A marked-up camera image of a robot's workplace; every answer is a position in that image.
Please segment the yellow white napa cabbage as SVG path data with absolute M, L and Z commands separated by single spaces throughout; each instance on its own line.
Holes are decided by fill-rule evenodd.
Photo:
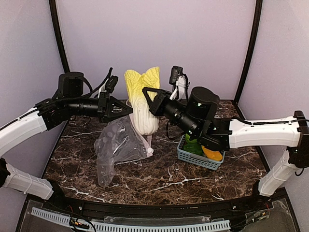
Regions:
M 160 68 L 148 69 L 140 74 L 135 70 L 127 70 L 124 74 L 128 99 L 133 108 L 133 121 L 137 132 L 141 135 L 152 135 L 158 129 L 159 119 L 151 114 L 142 89 L 144 87 L 160 88 Z

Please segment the clear zip top bag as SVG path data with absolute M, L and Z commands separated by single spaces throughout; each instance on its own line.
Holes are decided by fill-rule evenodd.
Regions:
M 98 184 L 108 186 L 116 175 L 115 164 L 153 155 L 152 135 L 137 132 L 133 113 L 110 122 L 94 142 Z

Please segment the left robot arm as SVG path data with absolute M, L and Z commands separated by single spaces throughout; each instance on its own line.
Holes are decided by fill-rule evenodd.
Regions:
M 3 156 L 25 140 L 50 131 L 72 116 L 98 118 L 108 123 L 133 112 L 130 106 L 111 96 L 118 77 L 109 71 L 102 83 L 92 88 L 81 72 L 59 76 L 53 97 L 37 103 L 26 113 L 0 129 L 0 154 Z M 53 180 L 34 177 L 0 159 L 0 186 L 15 189 L 43 200 L 62 198 L 60 186 Z

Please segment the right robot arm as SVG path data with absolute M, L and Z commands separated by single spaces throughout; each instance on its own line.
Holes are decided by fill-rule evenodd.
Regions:
M 254 191 L 270 197 L 297 170 L 309 166 L 309 126 L 302 111 L 286 118 L 246 121 L 216 118 L 219 96 L 205 87 L 194 87 L 188 103 L 172 99 L 163 89 L 142 90 L 154 116 L 165 116 L 192 140 L 212 151 L 228 151 L 247 146 L 285 146 L 277 164 L 256 182 Z

